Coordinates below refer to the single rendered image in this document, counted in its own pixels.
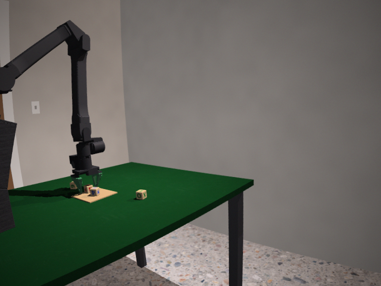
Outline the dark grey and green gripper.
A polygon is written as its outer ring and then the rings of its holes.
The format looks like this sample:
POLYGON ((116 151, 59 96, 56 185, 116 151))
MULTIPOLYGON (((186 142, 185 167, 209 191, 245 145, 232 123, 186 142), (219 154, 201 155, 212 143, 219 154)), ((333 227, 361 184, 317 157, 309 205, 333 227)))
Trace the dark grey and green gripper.
POLYGON ((100 170, 99 166, 94 166, 92 165, 92 159, 91 155, 83 157, 77 157, 78 158, 78 165, 79 165, 79 170, 73 169, 72 170, 72 175, 70 175, 71 179, 77 186, 79 192, 82 194, 82 178, 79 177, 79 175, 86 174, 86 176, 92 176, 92 180, 94 183, 94 187, 98 187, 99 181, 102 176, 102 171, 100 170), (96 179, 97 176, 97 179, 96 179), (79 184, 79 185, 78 185, 79 184))

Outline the beige letter block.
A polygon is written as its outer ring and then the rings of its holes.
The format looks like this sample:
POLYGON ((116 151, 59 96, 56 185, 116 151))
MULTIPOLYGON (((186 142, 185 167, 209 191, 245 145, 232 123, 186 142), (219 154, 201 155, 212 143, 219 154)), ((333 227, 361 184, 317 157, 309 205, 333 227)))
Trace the beige letter block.
POLYGON ((77 186, 73 181, 70 182, 69 184, 70 184, 70 189, 77 189, 77 186))
POLYGON ((91 196, 98 196, 100 194, 100 188, 99 187, 92 187, 90 189, 90 195, 91 196))
POLYGON ((93 187, 91 184, 84 185, 84 192, 85 193, 90 193, 90 189, 93 187))
POLYGON ((143 200, 147 198, 147 191, 146 190, 138 190, 136 191, 136 199, 143 200))

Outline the peach flat mat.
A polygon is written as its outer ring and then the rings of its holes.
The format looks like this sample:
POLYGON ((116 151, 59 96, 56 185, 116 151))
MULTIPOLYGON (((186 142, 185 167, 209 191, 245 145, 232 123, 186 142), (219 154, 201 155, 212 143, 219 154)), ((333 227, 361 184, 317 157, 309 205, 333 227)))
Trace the peach flat mat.
POLYGON ((99 188, 99 190, 100 190, 100 194, 98 196, 91 196, 90 193, 82 192, 82 193, 72 195, 71 197, 78 199, 78 200, 81 200, 81 201, 84 201, 84 202, 87 202, 87 203, 92 203, 92 202, 101 200, 103 198, 106 198, 106 197, 109 197, 111 195, 118 193, 118 192, 103 189, 103 188, 99 188))

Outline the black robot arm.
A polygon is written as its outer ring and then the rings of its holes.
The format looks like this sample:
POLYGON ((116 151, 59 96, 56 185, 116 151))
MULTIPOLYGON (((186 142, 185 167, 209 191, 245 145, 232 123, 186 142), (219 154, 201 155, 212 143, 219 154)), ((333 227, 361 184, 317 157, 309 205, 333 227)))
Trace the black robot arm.
POLYGON ((102 137, 91 138, 87 100, 87 55, 90 51, 90 37, 71 20, 60 26, 0 67, 0 94, 12 92, 18 77, 65 41, 68 45, 67 54, 71 57, 71 135, 73 142, 79 142, 76 144, 77 154, 70 155, 69 161, 73 169, 80 170, 78 157, 88 158, 89 155, 104 152, 105 143, 102 137))

